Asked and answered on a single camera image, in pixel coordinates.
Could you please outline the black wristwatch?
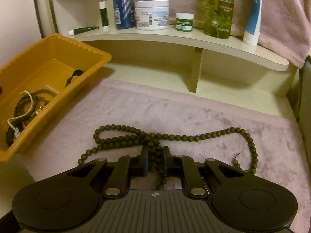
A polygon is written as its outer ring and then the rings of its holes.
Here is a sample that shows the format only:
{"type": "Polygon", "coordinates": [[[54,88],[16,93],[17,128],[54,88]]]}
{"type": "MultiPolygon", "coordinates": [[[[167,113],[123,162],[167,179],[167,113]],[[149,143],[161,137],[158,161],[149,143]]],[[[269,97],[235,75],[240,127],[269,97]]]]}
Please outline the black wristwatch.
{"type": "Polygon", "coordinates": [[[65,85],[65,86],[66,86],[66,87],[69,86],[69,84],[72,82],[72,79],[73,79],[74,77],[76,77],[76,76],[79,77],[79,76],[81,76],[83,73],[84,73],[83,70],[75,70],[75,71],[72,73],[71,77],[67,79],[66,85],[65,85]]]}

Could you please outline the orange plastic tray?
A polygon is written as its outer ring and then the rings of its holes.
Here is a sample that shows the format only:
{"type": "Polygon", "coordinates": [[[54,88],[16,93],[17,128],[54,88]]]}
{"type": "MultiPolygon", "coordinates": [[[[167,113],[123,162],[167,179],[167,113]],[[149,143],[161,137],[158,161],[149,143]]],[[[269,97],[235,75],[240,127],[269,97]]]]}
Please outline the orange plastic tray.
{"type": "Polygon", "coordinates": [[[94,77],[111,54],[74,39],[52,34],[1,68],[1,161],[26,151],[35,138],[94,77]],[[69,86],[75,70],[83,70],[69,86]],[[20,133],[15,126],[22,122],[20,133]],[[17,136],[9,147],[6,132],[17,136]]]}

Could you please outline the silver wristwatch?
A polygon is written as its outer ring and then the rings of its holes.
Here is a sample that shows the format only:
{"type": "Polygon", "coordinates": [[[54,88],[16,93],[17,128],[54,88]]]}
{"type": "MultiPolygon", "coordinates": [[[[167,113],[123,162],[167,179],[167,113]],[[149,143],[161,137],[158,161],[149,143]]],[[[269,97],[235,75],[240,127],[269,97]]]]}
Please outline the silver wristwatch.
{"type": "MultiPolygon", "coordinates": [[[[17,122],[15,126],[17,127],[18,131],[21,133],[23,130],[22,122],[17,122]]],[[[9,147],[14,143],[16,137],[17,136],[15,135],[15,130],[12,127],[9,127],[8,131],[6,132],[6,143],[9,147]]]]}

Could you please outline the lilac towel on table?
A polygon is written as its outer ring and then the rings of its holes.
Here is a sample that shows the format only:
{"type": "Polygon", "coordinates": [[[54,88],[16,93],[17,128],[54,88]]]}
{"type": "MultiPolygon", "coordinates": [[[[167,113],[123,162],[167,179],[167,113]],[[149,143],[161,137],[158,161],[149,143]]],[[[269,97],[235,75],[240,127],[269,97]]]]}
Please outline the lilac towel on table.
{"type": "Polygon", "coordinates": [[[84,89],[53,119],[21,155],[21,163],[35,181],[73,168],[95,146],[94,131],[107,124],[193,136],[230,127],[244,129],[257,149],[257,176],[296,196],[298,213],[291,229],[308,232],[310,173],[299,125],[211,99],[105,78],[84,89]]]}

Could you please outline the cream wooden shelf unit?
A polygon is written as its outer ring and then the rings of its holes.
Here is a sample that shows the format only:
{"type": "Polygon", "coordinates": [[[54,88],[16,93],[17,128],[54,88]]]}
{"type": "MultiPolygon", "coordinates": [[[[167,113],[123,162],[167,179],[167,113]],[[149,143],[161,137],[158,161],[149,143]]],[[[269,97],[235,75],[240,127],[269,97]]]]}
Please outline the cream wooden shelf unit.
{"type": "Polygon", "coordinates": [[[206,86],[231,90],[258,90],[283,97],[297,71],[279,55],[251,47],[236,37],[217,39],[201,30],[183,33],[174,26],[164,30],[117,30],[112,0],[50,0],[58,31],[100,26],[99,3],[105,1],[110,27],[79,34],[76,40],[110,53],[115,75],[172,86],[197,93],[206,86]]]}

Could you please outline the dark green small tube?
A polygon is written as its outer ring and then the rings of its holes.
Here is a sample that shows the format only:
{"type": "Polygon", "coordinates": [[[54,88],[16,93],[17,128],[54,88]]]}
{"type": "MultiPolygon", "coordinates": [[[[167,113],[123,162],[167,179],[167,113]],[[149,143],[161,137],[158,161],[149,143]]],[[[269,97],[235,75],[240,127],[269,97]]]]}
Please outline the dark green small tube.
{"type": "Polygon", "coordinates": [[[69,30],[69,35],[74,36],[82,33],[86,33],[92,30],[97,30],[99,29],[98,26],[90,26],[90,27],[81,27],[81,28],[75,28],[73,30],[69,30]]]}

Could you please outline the small green lip salve jar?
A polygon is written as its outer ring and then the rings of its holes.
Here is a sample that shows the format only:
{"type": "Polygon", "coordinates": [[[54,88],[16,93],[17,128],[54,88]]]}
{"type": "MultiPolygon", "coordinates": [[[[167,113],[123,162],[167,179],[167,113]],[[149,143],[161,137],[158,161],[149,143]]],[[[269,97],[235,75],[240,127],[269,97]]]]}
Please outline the small green lip salve jar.
{"type": "Polygon", "coordinates": [[[176,12],[176,30],[180,32],[191,32],[194,15],[192,13],[176,12]]]}

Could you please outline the blue white tube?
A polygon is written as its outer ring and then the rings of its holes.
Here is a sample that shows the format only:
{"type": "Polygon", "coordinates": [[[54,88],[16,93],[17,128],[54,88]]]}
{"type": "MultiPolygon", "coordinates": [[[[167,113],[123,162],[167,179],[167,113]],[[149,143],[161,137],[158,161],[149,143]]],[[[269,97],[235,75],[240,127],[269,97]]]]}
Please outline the blue white tube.
{"type": "Polygon", "coordinates": [[[252,0],[252,9],[248,17],[243,42],[256,47],[260,35],[262,0],[252,0]]]}

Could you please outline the green olive spray bottle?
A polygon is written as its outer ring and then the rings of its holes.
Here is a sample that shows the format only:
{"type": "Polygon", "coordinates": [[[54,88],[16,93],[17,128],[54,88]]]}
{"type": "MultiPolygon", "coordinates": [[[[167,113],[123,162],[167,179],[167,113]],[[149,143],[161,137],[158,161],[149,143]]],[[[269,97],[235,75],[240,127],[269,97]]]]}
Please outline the green olive spray bottle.
{"type": "Polygon", "coordinates": [[[206,0],[204,8],[204,33],[228,39],[232,27],[235,0],[206,0]]]}

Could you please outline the white cream jar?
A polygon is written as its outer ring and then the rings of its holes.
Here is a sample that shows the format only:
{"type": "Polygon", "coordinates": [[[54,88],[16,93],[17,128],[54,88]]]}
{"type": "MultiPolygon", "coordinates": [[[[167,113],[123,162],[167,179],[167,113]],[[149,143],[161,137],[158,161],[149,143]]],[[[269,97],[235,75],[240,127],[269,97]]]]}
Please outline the white cream jar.
{"type": "Polygon", "coordinates": [[[164,30],[169,26],[169,1],[136,1],[136,28],[139,30],[164,30]]]}

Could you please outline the blue spray bottle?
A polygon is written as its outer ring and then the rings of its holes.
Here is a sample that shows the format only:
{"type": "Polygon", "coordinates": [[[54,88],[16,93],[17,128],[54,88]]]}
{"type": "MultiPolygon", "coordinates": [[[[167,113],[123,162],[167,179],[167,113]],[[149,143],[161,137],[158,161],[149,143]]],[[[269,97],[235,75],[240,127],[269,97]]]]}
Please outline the blue spray bottle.
{"type": "Polygon", "coordinates": [[[135,27],[134,0],[113,0],[113,12],[117,30],[135,27]]]}

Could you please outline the green white lip balm stick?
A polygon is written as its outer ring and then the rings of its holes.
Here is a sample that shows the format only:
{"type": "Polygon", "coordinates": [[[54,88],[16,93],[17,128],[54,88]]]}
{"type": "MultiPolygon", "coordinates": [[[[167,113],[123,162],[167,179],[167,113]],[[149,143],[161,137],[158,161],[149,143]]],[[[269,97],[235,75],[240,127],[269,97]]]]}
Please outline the green white lip balm stick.
{"type": "Polygon", "coordinates": [[[109,28],[109,21],[108,21],[108,16],[107,16],[106,2],[105,1],[101,1],[99,3],[99,8],[100,8],[102,28],[106,30],[106,29],[109,28]]]}

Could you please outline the lilac hanging towel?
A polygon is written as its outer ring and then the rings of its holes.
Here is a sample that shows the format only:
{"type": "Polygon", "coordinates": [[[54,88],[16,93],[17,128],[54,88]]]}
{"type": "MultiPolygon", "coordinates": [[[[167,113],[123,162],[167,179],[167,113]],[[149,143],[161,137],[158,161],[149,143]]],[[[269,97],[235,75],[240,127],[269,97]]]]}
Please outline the lilac hanging towel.
{"type": "MultiPolygon", "coordinates": [[[[203,28],[206,0],[168,1],[170,23],[177,12],[192,13],[194,27],[203,28]]],[[[302,68],[310,50],[310,0],[262,0],[258,43],[302,68]]]]}

